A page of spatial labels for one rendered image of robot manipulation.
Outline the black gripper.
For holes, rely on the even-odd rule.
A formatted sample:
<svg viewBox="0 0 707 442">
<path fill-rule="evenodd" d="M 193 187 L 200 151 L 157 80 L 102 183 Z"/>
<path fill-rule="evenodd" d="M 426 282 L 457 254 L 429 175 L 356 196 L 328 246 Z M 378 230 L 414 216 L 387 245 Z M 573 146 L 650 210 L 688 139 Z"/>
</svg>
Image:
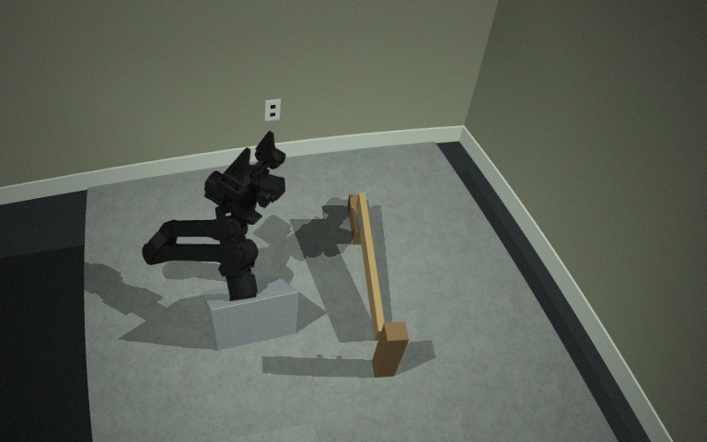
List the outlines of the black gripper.
<svg viewBox="0 0 707 442">
<path fill-rule="evenodd" d="M 255 147 L 255 158 L 259 161 L 255 165 L 249 164 L 251 149 L 245 148 L 235 161 L 217 179 L 216 187 L 234 201 L 252 203 L 250 184 L 260 182 L 266 174 L 266 168 L 277 169 L 285 159 L 285 153 L 275 148 L 273 132 L 269 131 Z"/>
</svg>

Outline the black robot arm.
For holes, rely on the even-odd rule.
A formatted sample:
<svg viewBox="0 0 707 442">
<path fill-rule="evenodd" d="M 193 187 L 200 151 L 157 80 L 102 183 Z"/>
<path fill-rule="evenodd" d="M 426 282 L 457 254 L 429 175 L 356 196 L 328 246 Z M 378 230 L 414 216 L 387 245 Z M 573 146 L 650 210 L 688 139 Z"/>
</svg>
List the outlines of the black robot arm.
<svg viewBox="0 0 707 442">
<path fill-rule="evenodd" d="M 223 174 L 212 172 L 205 182 L 205 198 L 219 205 L 215 208 L 214 220 L 171 220 L 163 224 L 148 240 L 143 249 L 143 258 L 149 265 L 170 261 L 220 262 L 219 273 L 226 277 L 229 301 L 255 297 L 258 293 L 255 266 L 258 247 L 246 239 L 249 225 L 258 222 L 262 215 L 255 211 L 256 203 L 266 208 L 271 201 L 278 200 L 285 192 L 282 177 L 269 174 L 258 183 L 250 184 L 252 203 L 234 201 L 216 187 L 217 179 Z M 231 215 L 226 216 L 227 213 Z M 248 225 L 249 223 L 249 225 Z M 220 240 L 220 244 L 176 243 L 177 237 L 209 237 Z"/>
</svg>

